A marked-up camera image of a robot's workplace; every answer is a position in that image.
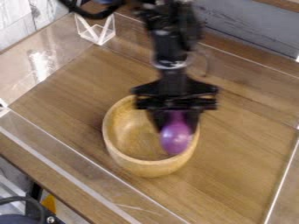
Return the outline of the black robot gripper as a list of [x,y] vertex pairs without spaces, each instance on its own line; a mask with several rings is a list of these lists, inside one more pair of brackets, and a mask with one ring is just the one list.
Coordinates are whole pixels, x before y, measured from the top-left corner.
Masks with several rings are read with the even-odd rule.
[[214,110],[219,88],[190,77],[183,68],[160,70],[160,78],[131,89],[138,109],[150,111],[150,118],[158,132],[170,121],[166,110],[188,110],[184,113],[187,126],[198,129],[203,110]]

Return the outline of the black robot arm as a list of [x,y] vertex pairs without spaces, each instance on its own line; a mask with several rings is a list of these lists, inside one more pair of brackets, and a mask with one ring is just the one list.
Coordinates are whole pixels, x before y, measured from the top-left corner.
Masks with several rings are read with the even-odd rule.
[[202,38],[192,0],[139,0],[135,14],[152,39],[152,65],[159,72],[158,80],[131,89],[135,107],[148,112],[159,130],[180,112],[183,123],[196,131],[202,112],[216,108],[219,88],[187,74],[190,52]]

